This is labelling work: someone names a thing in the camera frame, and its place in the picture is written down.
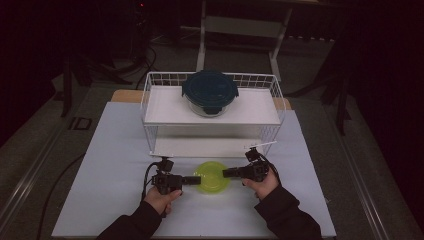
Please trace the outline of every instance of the lime green bowl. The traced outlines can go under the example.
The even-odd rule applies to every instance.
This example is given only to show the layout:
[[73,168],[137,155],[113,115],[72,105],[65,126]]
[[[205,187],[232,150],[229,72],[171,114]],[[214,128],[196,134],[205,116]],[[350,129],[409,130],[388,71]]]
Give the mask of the lime green bowl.
[[201,184],[197,189],[204,193],[215,194],[222,192],[230,182],[229,178],[224,178],[222,170],[227,167],[220,162],[204,162],[197,167],[194,176],[201,177]]

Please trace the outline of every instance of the white wire rack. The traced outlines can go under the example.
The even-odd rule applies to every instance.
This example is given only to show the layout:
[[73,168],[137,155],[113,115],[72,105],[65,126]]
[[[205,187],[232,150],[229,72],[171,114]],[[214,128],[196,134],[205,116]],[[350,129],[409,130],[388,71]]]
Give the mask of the white wire rack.
[[[149,106],[150,93],[153,86],[182,86],[195,72],[150,72],[146,76],[144,92],[141,104],[141,120],[146,132],[147,141],[152,154],[157,154],[155,151],[158,129],[160,125],[154,125],[146,122],[146,114]],[[278,115],[279,125],[261,125],[259,127],[259,137],[261,143],[275,141],[275,137],[284,121],[286,105],[283,94],[280,89],[279,81],[274,75],[267,74],[250,74],[250,73],[224,73],[229,76],[237,85],[238,88],[253,88],[253,89],[268,89],[275,106],[275,111]],[[271,144],[262,147],[263,154],[267,154]]]

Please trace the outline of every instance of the black sleeve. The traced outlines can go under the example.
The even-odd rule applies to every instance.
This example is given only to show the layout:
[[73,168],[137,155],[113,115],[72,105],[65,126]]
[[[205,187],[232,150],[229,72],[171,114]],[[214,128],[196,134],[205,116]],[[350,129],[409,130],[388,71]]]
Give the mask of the black sleeve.
[[150,239],[161,222],[162,218],[156,210],[142,201],[131,216],[120,216],[96,239]]
[[299,200],[279,186],[255,209],[265,219],[268,229],[279,239],[322,239],[318,223],[298,206]]

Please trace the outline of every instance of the camera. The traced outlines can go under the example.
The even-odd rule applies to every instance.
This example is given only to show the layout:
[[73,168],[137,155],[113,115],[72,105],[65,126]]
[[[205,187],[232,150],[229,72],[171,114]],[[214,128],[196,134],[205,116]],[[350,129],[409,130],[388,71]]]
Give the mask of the camera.
[[222,170],[224,178],[238,177],[248,178],[255,182],[262,182],[268,174],[269,164],[261,158],[261,154],[255,147],[246,152],[249,165],[245,167],[235,167]]
[[166,195],[174,190],[182,190],[183,185],[199,185],[200,177],[190,176],[183,177],[181,175],[171,174],[174,162],[162,157],[162,161],[157,163],[157,174],[152,177],[152,185],[158,188],[162,195]]
[[200,177],[158,173],[152,177],[152,185],[158,188],[160,194],[166,195],[174,190],[182,190],[183,185],[199,185],[200,179]]

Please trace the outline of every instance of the white paper sheet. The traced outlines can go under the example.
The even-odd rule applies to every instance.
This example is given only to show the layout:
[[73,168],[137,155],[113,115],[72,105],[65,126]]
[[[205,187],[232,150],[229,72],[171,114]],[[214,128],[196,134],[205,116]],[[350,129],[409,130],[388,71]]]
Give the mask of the white paper sheet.
[[[139,117],[137,103],[108,103],[63,206],[54,237],[95,237],[122,214],[131,214],[140,202],[144,173],[153,159]],[[321,226],[323,236],[335,236],[321,187],[294,111],[286,119],[267,158],[285,188],[301,202],[300,208]],[[247,165],[245,158],[173,158],[173,174],[192,175],[205,161],[227,167]],[[232,180],[217,195],[205,195],[183,186],[155,237],[273,238],[254,210],[257,199]]]

